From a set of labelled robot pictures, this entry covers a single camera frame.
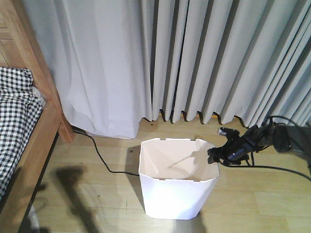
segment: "black cable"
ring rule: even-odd
[[[281,170],[281,171],[287,171],[287,172],[291,172],[291,173],[294,173],[294,174],[297,174],[299,176],[302,176],[306,179],[308,179],[309,181],[311,181],[311,177],[299,172],[299,171],[295,171],[295,170],[290,170],[290,169],[287,169],[287,168],[283,168],[283,167],[278,167],[278,166],[262,166],[262,165],[254,165],[254,166],[244,166],[244,165],[237,165],[237,166],[233,166],[233,165],[226,165],[224,164],[223,162],[219,161],[223,166],[226,166],[226,167],[254,167],[254,168],[268,168],[268,169],[275,169],[275,170]]]
[[[92,139],[93,144],[94,144],[94,146],[95,146],[95,149],[96,149],[96,152],[97,152],[98,156],[100,157],[101,161],[104,163],[104,165],[106,166],[106,168],[108,169],[109,172],[111,172],[111,173],[124,173],[124,174],[132,175],[132,176],[139,176],[139,174],[135,174],[135,173],[128,172],[128,171],[112,171],[112,170],[110,170],[108,164],[105,162],[105,160],[103,159],[103,157],[102,157],[101,154],[99,153],[94,138],[91,137],[90,135],[88,135],[87,133],[84,133],[84,132],[81,132],[81,131],[78,131],[78,130],[73,130],[73,131],[74,131],[75,133],[77,133],[77,134],[81,134],[81,135],[84,135],[84,136],[89,137],[90,139]]]
[[[280,119],[285,119],[287,121],[289,121],[290,123],[294,124],[294,126],[299,130],[299,132],[303,135],[304,139],[306,140],[306,144],[308,145],[309,151],[303,150],[304,152],[308,153],[311,156],[311,145],[308,142],[308,136],[301,130],[300,126],[294,122],[293,120],[284,117],[284,116],[269,116],[269,119],[273,119],[273,118],[280,118]]]
[[[304,139],[306,140],[307,145],[308,145],[309,150],[310,150],[309,153],[311,154],[311,146],[310,146],[310,144],[308,143],[307,136],[305,135],[305,133],[300,129],[300,127],[299,127],[294,121],[292,121],[292,120],[290,120],[290,119],[288,119],[288,118],[286,118],[286,117],[284,117],[284,116],[270,116],[270,117],[268,117],[268,119],[270,119],[270,122],[269,122],[269,125],[270,125],[270,126],[272,126],[273,118],[282,118],[282,119],[285,119],[285,120],[291,122],[292,124],[294,124],[294,125],[299,129],[300,133],[304,136]],[[260,141],[263,137],[264,137],[264,132],[261,132],[261,133],[257,136],[257,138],[256,138],[256,140],[255,140],[255,144],[254,144],[254,146],[253,146],[253,149],[254,149],[256,152],[261,151],[261,150],[264,150],[264,149],[266,149],[266,148],[268,147],[268,146],[266,146],[266,147],[263,147],[263,148],[261,148],[261,149],[258,149],[258,143],[259,143],[259,141]],[[295,140],[293,140],[293,142],[294,142],[302,151],[308,153],[306,150],[303,150],[303,149],[301,148],[301,146],[300,146]],[[254,159],[254,154],[253,154],[253,152],[251,152],[251,159],[252,159],[252,164],[251,164],[251,165],[250,165],[250,163],[248,162],[248,160],[245,160],[246,163],[247,163],[246,166],[244,166],[244,165],[242,165],[242,166],[241,166],[241,165],[230,165],[230,164],[232,163],[232,161],[230,161],[230,160],[228,160],[228,159],[225,159],[225,158],[223,158],[223,161],[226,162],[226,164],[223,163],[222,161],[219,161],[219,162],[220,162],[223,166],[226,166],[226,167],[254,167],[254,168],[268,168],[268,169],[275,169],[275,170],[287,171],[287,172],[290,172],[290,173],[293,173],[293,174],[297,174],[297,175],[299,175],[299,176],[302,176],[302,177],[308,179],[309,181],[311,181],[311,177],[309,177],[309,176],[307,176],[307,175],[305,175],[305,174],[303,174],[303,173],[301,173],[301,172],[295,171],[295,170],[291,170],[291,169],[287,169],[287,168],[283,168],[283,167],[277,167],[277,166],[255,165],[255,159]]]

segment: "cable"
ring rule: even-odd
[[[269,116],[268,117],[270,120],[272,120],[273,118],[281,118],[281,119],[285,119],[287,121],[289,121],[290,123],[294,124],[294,126],[299,130],[299,132],[303,135],[304,139],[306,140],[306,144],[308,145],[309,151],[303,150],[304,152],[308,153],[311,156],[311,145],[309,144],[307,138],[308,136],[301,130],[301,128],[299,127],[299,125],[294,122],[293,120],[284,117],[284,116]]]
[[[290,170],[290,169],[287,169],[287,168],[283,168],[283,167],[278,167],[278,166],[262,166],[262,165],[254,165],[254,166],[244,166],[244,165],[237,165],[237,166],[233,166],[233,165],[226,165],[224,164],[223,162],[220,161],[220,163],[223,165],[223,166],[226,166],[226,167],[254,167],[254,168],[268,168],[268,169],[275,169],[275,170],[282,170],[282,171],[288,171],[288,172],[291,172],[291,173],[294,173],[294,174],[297,174],[299,176],[302,176],[306,179],[308,179],[309,181],[311,181],[311,177],[299,172],[299,171],[295,171],[295,170]]]
[[[106,166],[106,168],[108,169],[109,172],[111,172],[111,173],[124,173],[124,174],[127,174],[127,175],[139,176],[139,174],[135,174],[135,173],[128,172],[128,171],[112,171],[112,170],[110,170],[108,164],[105,162],[105,160],[103,159],[103,157],[102,157],[101,154],[99,153],[94,138],[91,137],[90,135],[88,135],[87,133],[84,133],[84,132],[81,132],[81,131],[78,131],[78,130],[73,130],[73,131],[74,131],[75,133],[77,133],[77,134],[81,134],[81,135],[84,135],[84,136],[89,137],[90,139],[92,139],[93,144],[94,144],[94,146],[95,146],[95,149],[96,149],[96,152],[97,152],[98,156],[100,157],[101,161],[104,163],[104,165]]]
[[[300,127],[299,127],[294,121],[292,121],[291,119],[288,119],[288,118],[286,118],[286,117],[284,117],[284,116],[269,116],[269,117],[264,121],[263,125],[265,125],[265,124],[266,124],[266,121],[269,119],[269,120],[270,120],[270,122],[269,122],[269,128],[270,128],[270,127],[273,125],[273,118],[282,118],[282,119],[285,119],[285,120],[289,121],[290,123],[294,124],[294,126],[297,127],[298,130],[299,130],[299,132],[304,136],[304,139],[305,139],[306,142],[307,142],[309,151],[306,151],[306,150],[302,149],[302,147],[301,147],[294,139],[292,139],[292,138],[290,138],[290,139],[291,139],[302,151],[304,151],[305,153],[311,154],[311,146],[310,146],[310,144],[309,144],[309,142],[308,142],[308,140],[307,140],[307,136],[305,135],[305,133],[300,129]],[[276,124],[276,125],[285,125],[284,123],[274,123],[274,124]],[[254,149],[256,152],[261,151],[261,150],[264,150],[264,149],[266,149],[266,148],[268,147],[268,146],[266,146],[266,147],[263,147],[263,148],[261,148],[261,149],[258,149],[258,143],[259,143],[259,141],[260,141],[263,137],[264,137],[264,131],[260,132],[260,134],[257,136],[257,138],[256,138],[256,140],[255,140],[254,146],[252,146],[253,149]],[[303,174],[303,173],[301,173],[301,172],[295,171],[295,170],[291,170],[291,169],[287,169],[287,168],[283,168],[283,167],[277,167],[277,166],[255,165],[255,159],[254,159],[253,151],[251,152],[252,164],[250,164],[250,163],[248,162],[248,159],[246,159],[246,160],[245,160],[246,163],[247,163],[246,166],[231,165],[231,164],[232,164],[232,161],[230,161],[230,160],[228,160],[228,159],[226,159],[226,158],[222,158],[222,159],[223,159],[224,162],[222,162],[222,161],[219,161],[219,162],[220,162],[223,166],[226,166],[226,167],[254,167],[254,168],[268,168],[268,169],[282,170],[282,171],[287,171],[287,172],[290,172],[290,173],[293,173],[293,174],[297,174],[297,175],[299,175],[299,176],[302,176],[302,177],[308,179],[308,180],[311,182],[311,177],[309,177],[309,176],[307,176],[307,175],[305,175],[305,174]]]

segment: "power cord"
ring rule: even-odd
[[[295,127],[297,127],[297,129],[299,130],[299,132],[303,135],[304,139],[306,140],[309,150],[308,150],[308,151],[305,150],[305,149],[303,150],[302,147],[301,147],[295,140],[293,140],[293,142],[294,142],[302,151],[304,151],[304,152],[307,153],[307,154],[311,154],[311,145],[308,143],[306,134],[300,129],[300,127],[299,127],[294,121],[292,121],[291,119],[288,119],[288,118],[286,118],[286,117],[284,117],[284,116],[269,116],[267,119],[270,119],[270,123],[269,123],[270,125],[272,125],[272,120],[273,120],[273,118],[285,119],[285,120],[289,121],[290,123],[292,123]],[[262,149],[260,149],[260,150],[256,148],[257,145],[258,145],[258,142],[261,140],[262,136],[263,136],[263,135],[259,135],[258,138],[257,138],[257,140],[256,140],[256,142],[255,142],[254,149],[256,150],[256,152],[262,151],[262,150],[268,148],[268,147],[264,147],[264,148],[262,148]],[[224,163],[224,162],[222,162],[222,161],[219,161],[219,162],[220,162],[220,164],[222,164],[223,166],[226,166],[226,167],[254,167],[254,168],[267,168],[267,169],[275,169],[275,170],[287,171],[287,172],[294,173],[294,174],[297,174],[297,175],[299,175],[299,176],[302,176],[302,177],[308,179],[308,180],[311,182],[311,177],[309,177],[309,176],[307,176],[307,175],[305,175],[305,174],[303,174],[303,173],[301,173],[301,172],[299,172],[299,171],[295,171],[295,170],[291,170],[291,169],[287,169],[287,168],[283,168],[283,167],[278,167],[278,166],[255,165],[255,159],[254,159],[254,154],[253,154],[253,152],[251,152],[251,160],[252,160],[252,164],[250,164],[250,163],[248,162],[247,159],[245,160],[246,163],[247,163],[246,166],[244,166],[244,165],[242,165],[242,166],[241,166],[241,165],[231,165],[231,161],[229,161],[229,160],[227,160],[227,159],[225,159],[225,158],[223,158],[223,161],[226,162],[226,163]]]
[[[78,131],[78,130],[75,130],[75,129],[74,129],[73,131],[74,131],[75,133],[77,133],[77,134],[81,134],[81,135],[84,135],[84,136],[86,136],[86,137],[92,139],[93,144],[94,144],[94,147],[95,147],[95,150],[96,150],[98,156],[100,157],[101,161],[104,163],[104,165],[106,166],[106,168],[107,168],[107,170],[108,170],[109,172],[111,172],[111,173],[124,173],[124,174],[127,174],[127,175],[139,176],[139,174],[135,174],[135,173],[128,172],[128,171],[112,171],[112,170],[109,168],[108,164],[107,164],[107,163],[105,162],[105,160],[103,159],[103,157],[101,156],[101,154],[99,153],[94,138],[93,138],[92,136],[88,135],[88,134],[85,133],[85,132]]]

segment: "wooden floor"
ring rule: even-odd
[[[224,125],[246,131],[235,119]],[[142,120],[136,139],[96,138],[112,170],[138,172],[141,141],[159,137],[201,138],[216,146],[216,118],[176,124]],[[257,165],[292,168],[309,175],[304,160],[277,154],[272,147],[255,155]],[[162,220],[143,210],[138,177],[112,174],[89,138],[56,143],[36,195],[42,232],[50,233],[310,233],[311,183],[297,175],[268,169],[220,166],[221,177],[199,215],[192,220]]]

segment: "bed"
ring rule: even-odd
[[[0,67],[17,70],[22,68],[21,72],[30,72],[33,85],[45,100],[42,112],[36,115],[39,117],[38,121],[15,169],[14,180],[10,180],[9,188],[0,202],[0,231],[16,233],[56,134],[59,133],[64,142],[70,143],[74,139],[50,71],[22,3],[18,0],[0,0]]]

